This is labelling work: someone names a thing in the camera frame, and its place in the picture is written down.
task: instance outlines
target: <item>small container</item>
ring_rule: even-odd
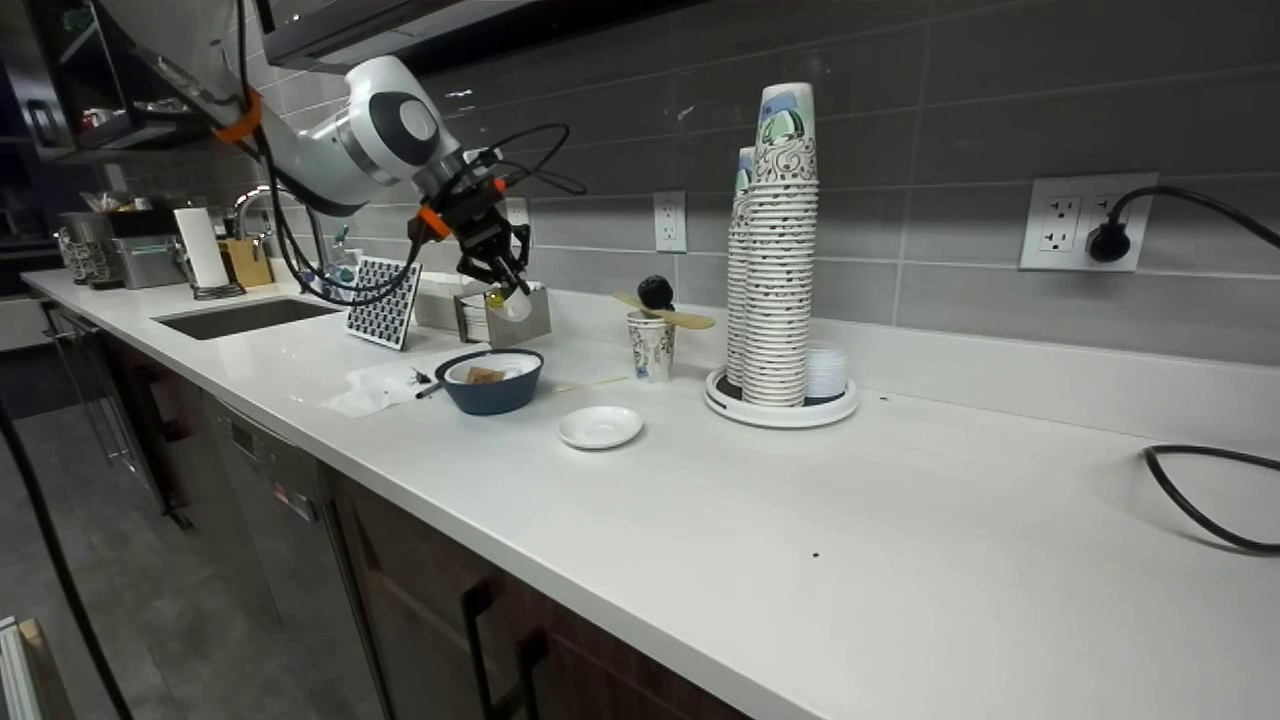
[[[467,415],[503,415],[525,410],[538,395],[538,380],[546,373],[541,353],[525,348],[492,348],[458,356],[436,368],[436,380],[453,395],[453,405]]]
[[[677,325],[649,314],[630,314],[632,368],[638,380],[672,380]]]

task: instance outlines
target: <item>sink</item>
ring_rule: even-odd
[[[197,317],[161,317],[161,325],[197,341],[211,341],[211,335],[238,335],[238,331],[258,331],[272,325],[298,325],[329,314],[338,309],[305,303],[305,302],[270,302],[270,303],[241,303],[241,309],[197,314]]]

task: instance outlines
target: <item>small cup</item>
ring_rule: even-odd
[[[670,380],[677,356],[677,327],[670,321],[630,314],[630,335],[638,380]]]

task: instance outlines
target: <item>kitchen counter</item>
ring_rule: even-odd
[[[1274,720],[1280,707],[1280,564],[1206,543],[1137,463],[1153,440],[1278,450],[1274,368],[824,325],[864,368],[864,411],[824,432],[758,432],[701,400],[713,335],[682,335],[672,384],[638,384],[619,314],[555,292],[555,341],[534,346],[548,356],[541,400],[472,420],[447,395],[403,400],[414,368],[461,353],[443,331],[402,356],[350,341],[338,314],[188,341],[157,317],[224,302],[92,292],[65,272],[29,285],[750,716]],[[1012,368],[946,384],[962,373],[941,356],[975,348]],[[904,361],[887,368],[898,353],[932,353],[937,373],[904,380]],[[1012,395],[1031,373],[1009,373],[1039,368],[1045,353],[1076,377]],[[1142,387],[1083,405],[1071,387],[1098,384],[1081,380],[1093,361],[1238,420],[1142,425],[1137,405],[1163,410]],[[619,453],[572,453],[555,425],[585,405],[632,405],[649,432]]]

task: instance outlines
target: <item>stack of paper cups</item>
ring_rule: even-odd
[[[811,87],[771,85],[762,95],[758,185],[750,193],[750,221],[740,227],[750,272],[734,279],[750,296],[740,341],[740,387],[750,405],[805,405],[815,187]]]
[[[750,363],[750,268],[752,268],[752,185],[758,185],[758,148],[738,151],[738,187],[734,187],[734,224],[728,224],[728,384],[744,387]]]

